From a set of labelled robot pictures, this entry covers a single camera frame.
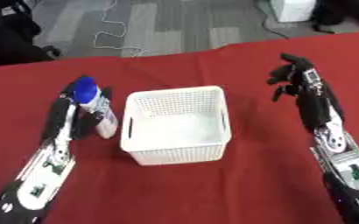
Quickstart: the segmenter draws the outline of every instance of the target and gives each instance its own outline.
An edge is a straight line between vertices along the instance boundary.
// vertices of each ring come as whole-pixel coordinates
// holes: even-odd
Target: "plastic bottle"
[[[103,116],[96,125],[101,137],[108,139],[114,136],[118,121],[110,107],[110,100],[102,94],[93,78],[84,76],[74,83],[74,100],[87,112],[93,114],[98,111]]]

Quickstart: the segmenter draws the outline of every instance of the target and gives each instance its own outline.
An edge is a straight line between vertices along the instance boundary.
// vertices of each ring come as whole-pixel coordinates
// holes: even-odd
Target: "red table surface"
[[[0,67],[0,188],[38,148],[50,103],[81,74],[113,86],[122,120],[136,91],[218,85],[233,137],[220,161],[143,167],[97,135],[72,142],[76,166],[46,223],[341,223],[308,149],[294,99],[271,102],[282,52],[308,57],[332,84],[359,143],[359,33],[230,45],[206,52],[67,59]]]

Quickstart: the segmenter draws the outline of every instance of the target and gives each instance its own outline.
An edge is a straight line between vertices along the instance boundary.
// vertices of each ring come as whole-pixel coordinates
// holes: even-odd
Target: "black cable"
[[[37,6],[42,2],[42,0],[32,0],[31,1],[31,5],[30,8],[32,10],[35,10],[35,8],[37,8]]]
[[[268,14],[267,14],[264,10],[262,10],[262,9],[260,8],[260,6],[258,6],[257,0],[254,0],[254,1],[253,1],[253,4],[254,4],[255,8],[256,8],[258,11],[260,11],[262,14],[264,14],[264,20],[263,20],[263,23],[261,24],[261,26],[263,26],[263,28],[264,28],[266,31],[271,32],[271,33],[274,33],[274,34],[278,35],[279,37],[281,37],[281,38],[283,38],[283,39],[290,39],[290,37],[286,36],[285,34],[280,33],[280,32],[277,32],[277,31],[273,31],[273,30],[271,30],[269,27],[267,27],[266,22],[267,22],[267,19],[268,19]]]

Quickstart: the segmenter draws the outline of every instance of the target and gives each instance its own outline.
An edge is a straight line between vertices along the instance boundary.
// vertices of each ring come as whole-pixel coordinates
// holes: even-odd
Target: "basket handle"
[[[127,122],[124,122],[125,125],[123,126],[123,135],[125,135],[128,139],[131,139],[133,134],[134,119],[129,116],[126,117],[126,120]]]
[[[221,108],[221,121],[224,134],[227,138],[230,137],[230,127],[229,127],[229,113],[225,108]]]

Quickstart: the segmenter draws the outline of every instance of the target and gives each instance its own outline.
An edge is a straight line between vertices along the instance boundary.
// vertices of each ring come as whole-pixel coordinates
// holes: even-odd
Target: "white cable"
[[[108,16],[108,12],[115,9],[118,5],[118,0],[116,0],[112,5],[109,6],[109,8],[107,8],[103,14],[102,14],[102,19],[101,22],[102,23],[108,23],[108,24],[113,24],[113,25],[121,25],[123,27],[123,33],[120,35],[116,35],[110,32],[106,32],[106,31],[99,31],[95,34],[94,36],[94,49],[112,49],[112,50],[137,50],[139,51],[138,53],[136,53],[135,55],[133,55],[132,57],[141,57],[143,56],[144,53],[147,52],[152,52],[149,50],[145,50],[141,47],[136,47],[136,46],[123,46],[123,47],[115,47],[115,46],[109,46],[109,45],[97,45],[98,42],[98,38],[101,35],[108,35],[114,38],[123,38],[125,37],[126,33],[127,33],[127,28],[126,28],[126,24],[123,22],[118,22],[118,21],[110,21],[107,20],[106,17]]]

